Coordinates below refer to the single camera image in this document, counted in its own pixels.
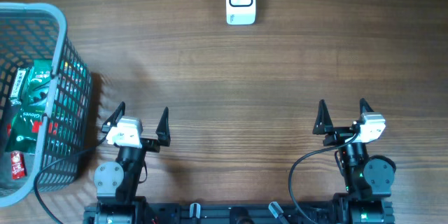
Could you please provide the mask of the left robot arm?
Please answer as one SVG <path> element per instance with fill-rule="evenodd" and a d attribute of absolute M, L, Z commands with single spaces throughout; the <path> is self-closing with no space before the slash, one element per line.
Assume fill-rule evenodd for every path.
<path fill-rule="evenodd" d="M 125 115 L 125 102 L 121 102 L 101 126 L 107 144 L 118 148 L 112 162 L 98 166 L 94 173 L 97 203 L 84 212 L 84 223 L 158 223 L 158 217 L 144 196 L 137 195 L 143 181 L 141 173 L 147 171 L 146 154 L 158 153 L 162 146 L 170 146 L 169 109 L 162 113 L 155 139 L 142 137 L 140 118 Z"/>

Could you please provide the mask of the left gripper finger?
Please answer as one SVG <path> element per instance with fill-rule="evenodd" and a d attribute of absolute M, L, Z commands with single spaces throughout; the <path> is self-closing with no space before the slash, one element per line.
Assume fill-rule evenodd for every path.
<path fill-rule="evenodd" d="M 104 122 L 105 127 L 115 127 L 125 114 L 125 102 L 120 102 L 117 109 Z"/>
<path fill-rule="evenodd" d="M 157 134 L 157 141 L 160 146 L 170 147 L 171 144 L 171 134 L 169 130 L 169 108 L 165 107 L 162 117 L 159 121 L 157 129 L 155 131 Z"/>

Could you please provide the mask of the green white gum box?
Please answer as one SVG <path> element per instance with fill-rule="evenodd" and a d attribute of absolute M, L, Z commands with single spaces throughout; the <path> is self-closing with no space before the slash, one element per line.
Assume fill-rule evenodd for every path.
<path fill-rule="evenodd" d="M 28 73 L 29 73 L 28 68 L 19 68 L 17 70 L 15 80 L 14 80 L 13 86 L 11 88 L 10 97 L 9 97 L 10 104 L 12 106 L 18 106 L 18 105 L 21 105 L 21 103 L 22 103 L 21 96 L 22 96 L 22 91 L 25 88 Z"/>

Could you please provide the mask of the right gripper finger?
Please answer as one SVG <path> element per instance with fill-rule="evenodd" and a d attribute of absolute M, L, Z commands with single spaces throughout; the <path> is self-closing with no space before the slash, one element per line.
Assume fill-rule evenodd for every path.
<path fill-rule="evenodd" d="M 359 105 L 360 105 L 360 114 L 363 113 L 371 113 L 374 110 L 372 109 L 372 107 L 368 104 L 367 100 L 365 98 L 361 98 L 359 101 Z"/>
<path fill-rule="evenodd" d="M 318 104 L 318 113 L 312 134 L 331 134 L 332 132 L 334 132 L 333 122 L 325 100 L 321 99 Z"/>

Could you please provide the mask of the green 3M gloves package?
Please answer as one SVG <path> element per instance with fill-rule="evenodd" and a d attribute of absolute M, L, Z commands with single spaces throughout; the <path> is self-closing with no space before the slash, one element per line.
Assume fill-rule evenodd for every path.
<path fill-rule="evenodd" d="M 28 67 L 26 84 L 21 96 L 21 105 L 15 113 L 8 133 L 6 151 L 20 151 L 34 154 L 38 140 L 39 128 L 43 124 L 42 115 L 46 109 L 48 91 L 51 81 L 51 61 L 36 59 Z"/>

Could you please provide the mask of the red Nescafe coffee stick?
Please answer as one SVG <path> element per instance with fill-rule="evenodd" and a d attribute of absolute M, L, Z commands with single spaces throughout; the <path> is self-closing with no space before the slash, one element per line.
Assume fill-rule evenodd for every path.
<path fill-rule="evenodd" d="M 13 180 L 22 179 L 27 175 L 25 167 L 25 158 L 20 151 L 10 153 L 11 159 L 11 176 Z"/>

